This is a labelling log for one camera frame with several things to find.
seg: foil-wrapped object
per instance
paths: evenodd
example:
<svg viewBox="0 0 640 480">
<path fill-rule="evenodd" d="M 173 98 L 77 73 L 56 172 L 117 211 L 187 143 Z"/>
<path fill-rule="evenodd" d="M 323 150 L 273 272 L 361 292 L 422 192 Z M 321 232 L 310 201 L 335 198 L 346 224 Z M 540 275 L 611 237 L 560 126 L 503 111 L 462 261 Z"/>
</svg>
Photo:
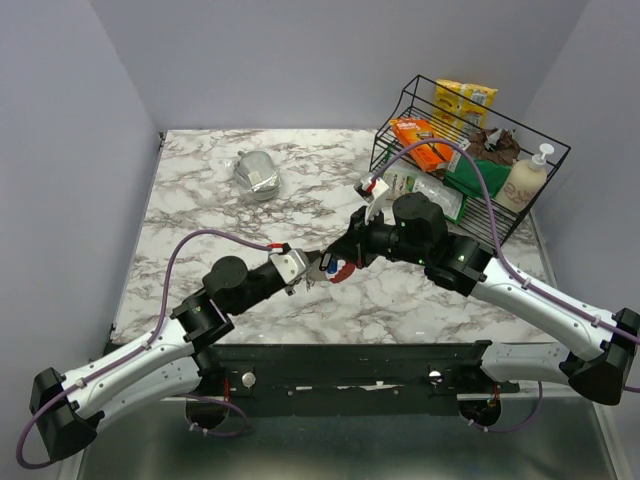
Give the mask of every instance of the foil-wrapped object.
<svg viewBox="0 0 640 480">
<path fill-rule="evenodd" d="M 275 197 L 280 190 L 280 175 L 267 152 L 238 152 L 233 176 L 240 187 L 253 199 L 264 202 Z"/>
</svg>

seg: white pump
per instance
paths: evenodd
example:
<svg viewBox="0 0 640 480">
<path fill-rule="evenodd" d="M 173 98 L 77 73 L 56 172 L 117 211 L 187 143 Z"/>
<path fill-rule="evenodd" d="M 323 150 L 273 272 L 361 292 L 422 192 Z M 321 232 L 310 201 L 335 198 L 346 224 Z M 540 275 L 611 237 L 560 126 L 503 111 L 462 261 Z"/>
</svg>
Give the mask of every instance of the white pump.
<svg viewBox="0 0 640 480">
<path fill-rule="evenodd" d="M 553 145 L 543 143 L 540 145 L 540 153 L 536 153 L 529 162 L 529 168 L 532 170 L 540 170 L 547 163 L 547 155 L 552 155 L 555 152 Z"/>
</svg>

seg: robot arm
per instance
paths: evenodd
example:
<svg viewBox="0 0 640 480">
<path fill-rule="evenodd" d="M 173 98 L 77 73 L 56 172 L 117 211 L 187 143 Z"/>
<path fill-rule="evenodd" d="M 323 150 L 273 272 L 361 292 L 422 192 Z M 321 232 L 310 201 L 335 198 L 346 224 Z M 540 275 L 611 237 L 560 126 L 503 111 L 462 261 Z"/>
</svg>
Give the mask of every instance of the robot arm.
<svg viewBox="0 0 640 480">
<path fill-rule="evenodd" d="M 36 414 L 56 395 L 77 387 L 42 413 L 36 424 L 52 461 L 67 458 L 89 445 L 97 432 L 116 418 L 153 400 L 194 391 L 219 373 L 208 350 L 233 330 L 228 315 L 239 315 L 274 293 L 293 286 L 307 273 L 320 252 L 283 245 L 282 252 L 248 270 L 238 257 L 218 260 L 203 278 L 204 288 L 176 307 L 171 318 L 99 360 L 60 374 L 53 368 L 33 382 L 30 410 Z M 132 352 L 143 347 L 141 354 Z M 93 372 L 117 364 L 94 381 Z"/>
<path fill-rule="evenodd" d="M 368 189 L 356 190 L 367 198 Z M 495 381 L 568 383 L 589 400 L 607 405 L 620 402 L 636 343 L 603 327 L 636 336 L 640 315 L 629 309 L 613 314 L 589 306 L 540 281 L 533 283 L 543 294 L 533 291 L 528 287 L 532 279 L 517 282 L 492 248 L 448 232 L 442 209 L 422 193 L 404 195 L 393 203 L 393 225 L 384 223 L 381 212 L 371 211 L 375 203 L 351 216 L 347 232 L 329 246 L 325 257 L 335 256 L 359 268 L 378 256 L 423 266 L 425 275 L 439 287 L 500 306 L 560 341 L 543 346 L 491 345 L 484 352 L 482 369 Z M 328 263 L 323 258 L 322 265 Z M 599 325 L 544 294 L 592 314 Z"/>
</svg>

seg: metal floor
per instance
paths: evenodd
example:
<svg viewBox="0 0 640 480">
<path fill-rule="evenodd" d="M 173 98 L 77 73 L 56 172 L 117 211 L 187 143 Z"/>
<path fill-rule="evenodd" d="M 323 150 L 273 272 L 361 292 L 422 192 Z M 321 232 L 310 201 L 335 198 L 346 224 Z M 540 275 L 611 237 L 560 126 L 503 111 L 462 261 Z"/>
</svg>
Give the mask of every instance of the metal floor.
<svg viewBox="0 0 640 480">
<path fill-rule="evenodd" d="M 504 400 L 498 426 L 518 423 L 533 403 Z M 204 438 L 188 431 L 182 401 L 158 402 L 102 432 L 78 478 L 615 478 L 593 406 L 580 397 L 546 398 L 532 425 L 504 435 L 427 415 L 257 418 L 252 426 L 239 438 Z"/>
</svg>

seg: orange box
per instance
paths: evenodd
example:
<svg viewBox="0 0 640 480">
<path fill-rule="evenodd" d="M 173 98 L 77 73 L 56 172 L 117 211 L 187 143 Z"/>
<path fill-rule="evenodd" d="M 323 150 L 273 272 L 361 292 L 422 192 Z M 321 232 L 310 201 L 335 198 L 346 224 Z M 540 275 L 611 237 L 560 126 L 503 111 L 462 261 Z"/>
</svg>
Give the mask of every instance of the orange box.
<svg viewBox="0 0 640 480">
<path fill-rule="evenodd" d="M 425 138 L 438 137 L 431 124 L 422 118 L 393 118 L 389 123 L 391 130 L 405 147 Z M 425 172 L 447 168 L 453 156 L 452 148 L 442 143 L 420 145 L 409 153 Z"/>
</svg>

